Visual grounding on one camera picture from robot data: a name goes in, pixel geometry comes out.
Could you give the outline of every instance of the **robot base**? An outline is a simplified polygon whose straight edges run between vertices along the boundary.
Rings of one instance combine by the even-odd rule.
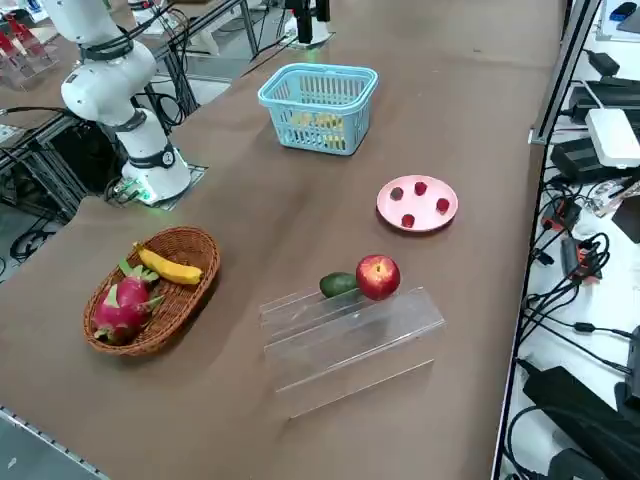
[[[191,172],[180,152],[174,149],[175,163],[171,168],[136,168],[127,162],[122,167],[122,178],[134,182],[140,192],[138,201],[153,205],[184,192],[191,183]]]

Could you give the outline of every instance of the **dragon fruit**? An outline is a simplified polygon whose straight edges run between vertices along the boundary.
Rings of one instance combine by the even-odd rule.
[[[149,285],[158,279],[158,274],[144,270],[142,265],[131,268],[126,260],[119,264],[120,270],[126,276],[118,284],[118,305],[138,305],[149,301]]]
[[[142,266],[131,269],[125,261],[120,268],[127,276],[102,294],[93,318],[94,337],[110,345],[130,343],[163,300],[162,296],[149,299],[147,286],[157,274],[145,273]]]

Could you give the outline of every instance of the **banana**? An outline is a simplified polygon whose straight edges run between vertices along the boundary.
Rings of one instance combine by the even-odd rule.
[[[157,253],[147,250],[138,243],[134,243],[134,246],[145,267],[150,268],[162,278],[180,285],[197,285],[200,283],[202,270],[199,268],[171,262]]]

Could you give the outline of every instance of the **clear plastic container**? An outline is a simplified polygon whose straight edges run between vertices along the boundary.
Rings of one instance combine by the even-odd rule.
[[[261,308],[265,355],[284,415],[293,418],[434,359],[444,319],[424,288],[382,302],[359,290],[306,290]]]

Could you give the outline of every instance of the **white router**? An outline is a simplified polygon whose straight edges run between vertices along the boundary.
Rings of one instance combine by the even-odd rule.
[[[589,110],[586,119],[600,163],[614,168],[640,166],[640,144],[627,115],[619,108],[604,108],[587,82],[582,84],[600,107]]]

